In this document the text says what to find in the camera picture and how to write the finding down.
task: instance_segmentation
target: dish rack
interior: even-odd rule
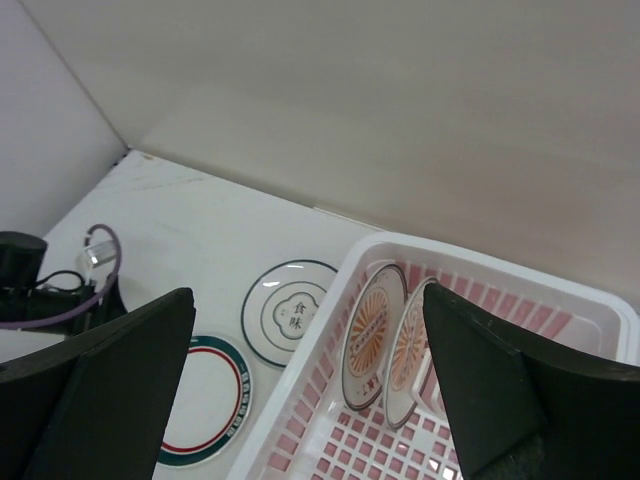
[[[340,346],[349,314],[369,275],[390,260],[403,268],[410,292],[435,276],[507,321],[636,364],[638,318],[618,297],[445,243],[374,234],[342,264],[229,479],[462,479],[446,422],[417,409],[394,432],[385,426],[381,397],[358,413],[342,397]]]

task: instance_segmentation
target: cable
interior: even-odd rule
[[[80,275],[78,272],[76,272],[75,270],[58,270],[57,272],[53,272],[52,274],[47,275],[42,280],[38,280],[35,286],[39,287],[40,285],[48,282],[52,278],[57,277],[59,275],[72,275],[80,281],[80,285],[78,285],[75,288],[60,288],[60,287],[56,287],[55,285],[49,285],[50,288],[58,290],[59,292],[73,293],[73,292],[77,292],[82,287],[84,287],[84,277]]]
[[[118,272],[120,271],[120,265],[122,265],[122,246],[120,245],[120,239],[116,232],[113,231],[111,227],[105,225],[103,223],[98,223],[92,226],[89,230],[87,230],[87,234],[84,237],[84,246],[89,245],[91,237],[93,237],[93,233],[96,230],[104,230],[109,234],[111,240],[113,241],[113,246],[116,251],[115,264],[113,265],[113,270],[107,277],[107,281],[105,282],[102,289],[97,292],[93,297],[91,297],[86,302],[78,305],[76,308],[69,310],[68,312],[61,313],[59,315],[54,315],[53,317],[40,318],[38,320],[26,320],[19,322],[0,322],[0,329],[7,330],[19,330],[21,328],[39,328],[39,327],[48,327],[49,325],[54,325],[56,323],[64,322],[65,320],[69,320],[77,315],[80,315],[91,307],[93,307],[96,303],[100,301],[102,297],[104,297],[113,284],[118,278]]]

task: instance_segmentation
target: wall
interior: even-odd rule
[[[640,304],[640,5],[24,1],[136,147]]]
[[[0,230],[46,233],[124,152],[15,0],[0,0]]]

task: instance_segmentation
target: white plate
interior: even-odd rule
[[[286,367],[335,275],[316,260],[286,262],[261,275],[242,305],[242,334],[251,350]]]
[[[252,379],[242,354],[222,338],[191,338],[158,462],[186,467],[220,452],[249,413]]]
[[[404,425],[416,408],[411,388],[427,351],[427,330],[422,306],[424,286],[437,281],[426,278],[409,297],[387,358],[384,382],[384,413],[393,429]]]
[[[380,267],[358,297],[342,349],[342,394],[352,410],[371,405],[382,388],[382,360],[407,299],[404,273],[395,263]]]

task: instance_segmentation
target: tabletop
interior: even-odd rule
[[[375,229],[131,151],[46,236],[42,274],[75,267],[84,233],[95,223],[113,227],[122,242],[120,285],[129,310],[173,288],[191,287],[194,333],[231,339],[249,362],[255,396],[234,441],[207,462],[184,469],[157,465],[154,473],[156,480],[225,478],[282,373],[252,354],[243,339],[247,291],[287,260],[339,268],[353,244]]]

